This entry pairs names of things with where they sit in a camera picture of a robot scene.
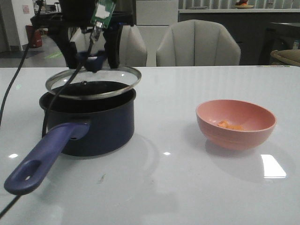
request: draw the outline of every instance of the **bowl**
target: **bowl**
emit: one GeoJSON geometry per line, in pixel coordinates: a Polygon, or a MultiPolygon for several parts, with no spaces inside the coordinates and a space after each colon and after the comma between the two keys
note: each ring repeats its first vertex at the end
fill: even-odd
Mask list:
{"type": "Polygon", "coordinates": [[[277,122],[273,113],[259,105],[227,99],[198,105],[196,115],[204,136],[231,150],[246,150],[262,144],[277,122]]]}

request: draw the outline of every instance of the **chair backrest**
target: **chair backrest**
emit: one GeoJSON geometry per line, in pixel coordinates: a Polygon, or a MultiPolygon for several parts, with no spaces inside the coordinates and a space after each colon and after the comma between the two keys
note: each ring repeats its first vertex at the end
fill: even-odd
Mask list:
{"type": "Polygon", "coordinates": [[[187,20],[170,25],[156,52],[157,66],[235,66],[240,47],[216,22],[187,20]]]}
{"type": "MultiPolygon", "coordinates": [[[[82,34],[78,29],[71,38],[75,43],[77,52],[86,51],[89,47],[90,34],[82,34]]],[[[94,44],[92,52],[104,50],[105,39],[100,35],[99,40],[94,44]]],[[[124,25],[120,37],[120,65],[129,67],[145,67],[147,62],[147,49],[143,38],[136,25],[124,25]]]]}

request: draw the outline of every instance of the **blue handle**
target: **blue handle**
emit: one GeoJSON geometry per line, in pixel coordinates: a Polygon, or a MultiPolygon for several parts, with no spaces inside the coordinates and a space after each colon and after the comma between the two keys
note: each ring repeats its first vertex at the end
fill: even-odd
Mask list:
{"type": "Polygon", "coordinates": [[[63,123],[53,127],[10,174],[4,188],[14,195],[26,195],[43,181],[69,139],[84,137],[87,123],[63,123]]]}

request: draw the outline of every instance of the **glass lid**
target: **glass lid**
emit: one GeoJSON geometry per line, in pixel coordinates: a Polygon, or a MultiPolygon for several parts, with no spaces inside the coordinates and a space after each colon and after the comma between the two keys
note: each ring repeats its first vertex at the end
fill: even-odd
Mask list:
{"type": "MultiPolygon", "coordinates": [[[[74,72],[75,69],[68,69],[50,77],[46,81],[47,90],[55,95],[74,72]]],[[[109,98],[129,91],[139,83],[141,77],[141,72],[131,67],[104,67],[96,73],[82,68],[60,97],[76,100],[109,98]]]]}

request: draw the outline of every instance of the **wire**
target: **wire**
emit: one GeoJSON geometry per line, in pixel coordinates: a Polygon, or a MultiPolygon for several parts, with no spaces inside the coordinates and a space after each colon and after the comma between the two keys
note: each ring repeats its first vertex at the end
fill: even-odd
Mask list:
{"type": "Polygon", "coordinates": [[[55,100],[59,97],[59,95],[66,89],[66,87],[74,80],[74,78],[77,76],[78,72],[80,71],[80,69],[83,67],[83,65],[85,64],[86,60],[88,59],[91,50],[93,47],[93,42],[90,40],[90,45],[86,54],[86,57],[79,63],[79,65],[77,66],[76,70],[74,71],[74,73],[70,76],[70,78],[68,79],[68,81],[60,88],[60,90],[54,95],[54,97],[51,99],[50,104],[48,105],[46,111],[45,111],[45,116],[44,116],[44,121],[43,121],[43,128],[42,128],[42,137],[44,137],[46,135],[46,130],[47,130],[47,123],[48,123],[48,119],[49,119],[49,112],[55,102],[55,100]]]}
{"type": "MultiPolygon", "coordinates": [[[[39,8],[38,8],[38,12],[37,12],[37,18],[39,18],[39,15],[41,13],[41,8],[42,8],[42,6],[40,5],[39,8]]],[[[10,91],[11,87],[13,86],[13,84],[14,84],[14,82],[15,82],[17,76],[19,75],[19,72],[20,72],[20,70],[23,66],[23,63],[25,61],[25,58],[26,58],[27,52],[29,50],[30,44],[33,40],[35,31],[36,31],[35,29],[32,29],[31,36],[30,36],[29,42],[28,42],[28,44],[25,48],[25,51],[24,51],[24,54],[22,56],[21,62],[19,64],[18,68],[17,68],[17,71],[15,72],[15,75],[11,79],[11,81],[10,81],[6,91],[5,91],[5,94],[4,94],[4,97],[3,97],[3,100],[2,100],[2,104],[1,104],[1,108],[0,108],[0,126],[1,126],[1,122],[2,122],[2,116],[3,116],[3,111],[4,111],[4,106],[5,106],[5,103],[6,103],[6,99],[8,97],[8,94],[9,94],[9,91],[10,91]]]]}
{"type": "Polygon", "coordinates": [[[10,210],[11,207],[21,198],[21,195],[17,195],[14,199],[0,212],[0,219],[10,210]]]}

